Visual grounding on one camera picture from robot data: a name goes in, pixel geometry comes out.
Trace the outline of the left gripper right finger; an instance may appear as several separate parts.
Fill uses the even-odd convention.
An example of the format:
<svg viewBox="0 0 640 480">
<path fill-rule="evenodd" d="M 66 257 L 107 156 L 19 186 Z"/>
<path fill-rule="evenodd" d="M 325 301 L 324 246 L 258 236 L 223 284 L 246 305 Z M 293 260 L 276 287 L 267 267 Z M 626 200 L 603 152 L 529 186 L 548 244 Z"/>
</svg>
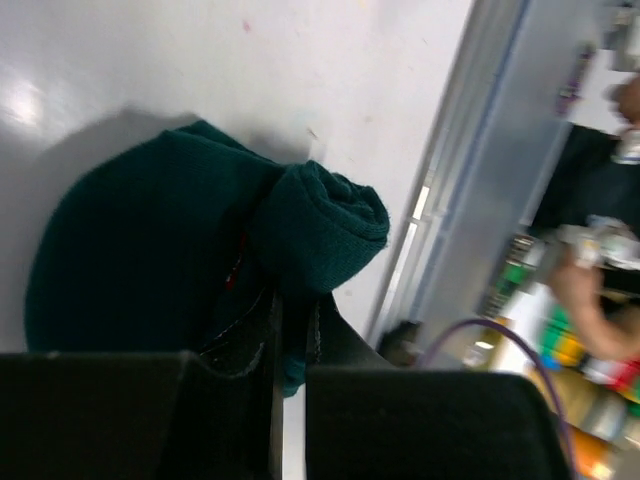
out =
<svg viewBox="0 0 640 480">
<path fill-rule="evenodd" d="M 332 297 L 309 324 L 310 479 L 569 479 L 573 445 L 556 396 L 504 373 L 400 369 Z"/>
</svg>

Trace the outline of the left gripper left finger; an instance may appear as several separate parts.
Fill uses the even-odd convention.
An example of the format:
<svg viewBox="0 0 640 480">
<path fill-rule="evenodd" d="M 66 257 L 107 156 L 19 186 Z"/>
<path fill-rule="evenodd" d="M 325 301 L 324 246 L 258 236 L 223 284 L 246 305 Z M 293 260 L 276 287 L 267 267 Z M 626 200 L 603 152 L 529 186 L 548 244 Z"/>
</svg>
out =
<svg viewBox="0 0 640 480">
<path fill-rule="evenodd" d="M 5 354 L 5 479 L 278 479 L 282 303 L 209 352 Z"/>
</svg>

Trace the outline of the dark green reindeer sock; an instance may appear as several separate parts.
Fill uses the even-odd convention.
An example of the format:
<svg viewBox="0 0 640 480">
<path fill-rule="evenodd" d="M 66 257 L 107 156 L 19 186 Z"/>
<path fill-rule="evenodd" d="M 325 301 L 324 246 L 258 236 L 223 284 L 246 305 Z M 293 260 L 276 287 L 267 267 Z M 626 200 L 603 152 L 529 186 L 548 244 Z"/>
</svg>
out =
<svg viewBox="0 0 640 480">
<path fill-rule="evenodd" d="M 290 397 L 305 381 L 309 310 L 389 231 L 370 186 L 311 160 L 278 164 L 202 120 L 167 130 L 60 200 L 26 289 L 27 346 L 212 355 L 276 292 Z"/>
</svg>

